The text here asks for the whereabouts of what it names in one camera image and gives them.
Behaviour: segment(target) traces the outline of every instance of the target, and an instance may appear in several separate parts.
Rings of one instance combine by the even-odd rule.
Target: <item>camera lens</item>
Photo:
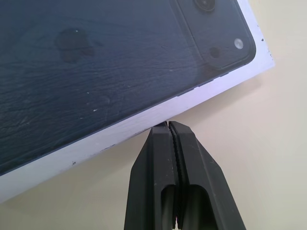
[[[211,12],[215,8],[215,0],[194,0],[202,11]]]

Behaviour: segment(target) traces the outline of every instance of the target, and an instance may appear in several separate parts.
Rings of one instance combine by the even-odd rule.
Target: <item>beige background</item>
[[[175,117],[222,167],[248,230],[307,229],[307,2],[250,0],[276,67]],[[0,205],[1,230],[122,230],[142,133]]]

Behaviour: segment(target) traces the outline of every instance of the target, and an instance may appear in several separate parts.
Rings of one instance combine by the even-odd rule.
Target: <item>printed phone image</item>
[[[0,31],[0,175],[256,52],[235,0],[2,0]]]

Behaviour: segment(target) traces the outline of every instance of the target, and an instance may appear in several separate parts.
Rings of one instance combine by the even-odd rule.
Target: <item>camera flash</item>
[[[238,48],[238,49],[243,49],[243,42],[240,38],[236,38],[235,39],[235,46]]]

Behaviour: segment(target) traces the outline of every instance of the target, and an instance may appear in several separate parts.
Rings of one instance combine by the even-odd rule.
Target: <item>clamp jaw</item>
[[[124,230],[245,230],[223,172],[192,130],[154,126],[130,175]]]

